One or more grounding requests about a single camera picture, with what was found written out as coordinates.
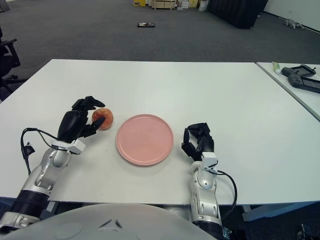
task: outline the game controller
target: game controller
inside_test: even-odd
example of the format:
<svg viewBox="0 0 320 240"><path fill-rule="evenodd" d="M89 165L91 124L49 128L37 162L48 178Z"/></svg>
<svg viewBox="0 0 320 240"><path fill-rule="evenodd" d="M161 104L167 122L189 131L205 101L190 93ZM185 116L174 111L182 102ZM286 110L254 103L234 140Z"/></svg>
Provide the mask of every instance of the game controller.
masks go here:
<svg viewBox="0 0 320 240"><path fill-rule="evenodd" d="M316 68L312 69L311 67L301 64L300 66L295 67L284 67L281 70L281 73L288 77L291 74L297 74L299 77L308 78L316 74Z"/></svg>
<svg viewBox="0 0 320 240"><path fill-rule="evenodd" d="M288 80L291 86L294 88L303 89L320 94L320 81L318 80L299 76L294 73L288 76Z"/></svg>
<svg viewBox="0 0 320 240"><path fill-rule="evenodd" d="M301 77L295 73L293 74L290 74L288 76L288 80L289 80L289 83L293 86L293 87L301 87L303 86L303 82L301 80Z"/></svg>
<svg viewBox="0 0 320 240"><path fill-rule="evenodd" d="M291 74L297 75L298 72L299 72L298 70L293 70L292 68L289 68L289 67L284 67L281 70L281 73L283 75L285 75L286 77L289 77L289 75L291 75Z"/></svg>

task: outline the gray carpet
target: gray carpet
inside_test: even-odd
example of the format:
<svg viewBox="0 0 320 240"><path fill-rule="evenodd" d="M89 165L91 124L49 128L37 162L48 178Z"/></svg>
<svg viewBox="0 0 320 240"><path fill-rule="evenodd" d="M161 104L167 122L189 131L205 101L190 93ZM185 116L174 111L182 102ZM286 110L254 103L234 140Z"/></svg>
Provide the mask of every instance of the gray carpet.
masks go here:
<svg viewBox="0 0 320 240"><path fill-rule="evenodd" d="M238 29L210 12L152 10L133 7L131 0L8 4L11 10L0 13L3 40L18 39L21 66L11 74L21 78L32 76L50 59L320 64L320 34L286 27L267 13L252 29ZM137 28L138 22L156 27ZM236 208L225 225L245 229L249 240L294 240L300 223L309 224L319 236L319 219L319 203L255 223L243 222Z"/></svg>

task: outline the red apple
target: red apple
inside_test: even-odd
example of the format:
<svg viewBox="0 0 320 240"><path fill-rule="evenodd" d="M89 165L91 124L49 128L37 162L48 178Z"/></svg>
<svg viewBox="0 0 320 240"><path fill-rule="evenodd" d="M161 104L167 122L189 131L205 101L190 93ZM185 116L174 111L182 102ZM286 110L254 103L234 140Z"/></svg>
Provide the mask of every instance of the red apple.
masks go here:
<svg viewBox="0 0 320 240"><path fill-rule="evenodd" d="M112 122L114 121L114 115L108 108L99 108L95 110L92 114L92 122L97 120L100 117L105 117L104 122L99 127L101 130L106 130L111 127Z"/></svg>

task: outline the black chair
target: black chair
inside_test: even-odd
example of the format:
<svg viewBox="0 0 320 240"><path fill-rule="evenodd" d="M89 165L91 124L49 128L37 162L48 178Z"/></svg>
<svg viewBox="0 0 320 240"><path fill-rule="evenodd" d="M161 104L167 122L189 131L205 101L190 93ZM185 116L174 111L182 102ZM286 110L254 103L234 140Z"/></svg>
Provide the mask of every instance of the black chair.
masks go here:
<svg viewBox="0 0 320 240"><path fill-rule="evenodd" d="M28 79L18 79L17 75L11 75L3 78L11 71L11 69L19 67L21 64L14 48L14 42L17 41L17 39L2 41L2 36L2 30L0 28L0 89L4 87L9 93L13 93L14 91L8 86L8 84L24 83Z"/></svg>

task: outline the white desk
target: white desk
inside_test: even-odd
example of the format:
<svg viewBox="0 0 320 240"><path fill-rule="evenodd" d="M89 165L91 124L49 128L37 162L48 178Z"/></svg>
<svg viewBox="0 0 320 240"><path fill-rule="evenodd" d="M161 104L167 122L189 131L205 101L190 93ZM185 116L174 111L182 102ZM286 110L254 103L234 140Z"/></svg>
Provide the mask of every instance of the white desk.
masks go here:
<svg viewBox="0 0 320 240"><path fill-rule="evenodd" d="M65 112L85 96L113 111L113 126L84 138L51 200L86 203L190 203L190 166L181 149L184 128L207 122L218 168L238 187L239 205L320 200L320 124L254 63L52 60L0 104L0 196L15 198L27 178L20 152L25 127L54 135ZM135 166L116 149L121 124L137 114L163 118L174 146L161 163ZM46 150L28 133L36 152ZM218 176L217 199L233 201L233 187Z"/></svg>
<svg viewBox="0 0 320 240"><path fill-rule="evenodd" d="M280 84L291 96L301 103L315 118L320 121L320 94L312 91L306 91L290 85L288 78L282 74L276 74L273 65L270 62L258 62L260 66L270 77ZM280 68L292 68L300 66L298 63L280 63ZM307 64L311 68L316 68L317 72L311 76L311 79L320 81L320 65Z"/></svg>

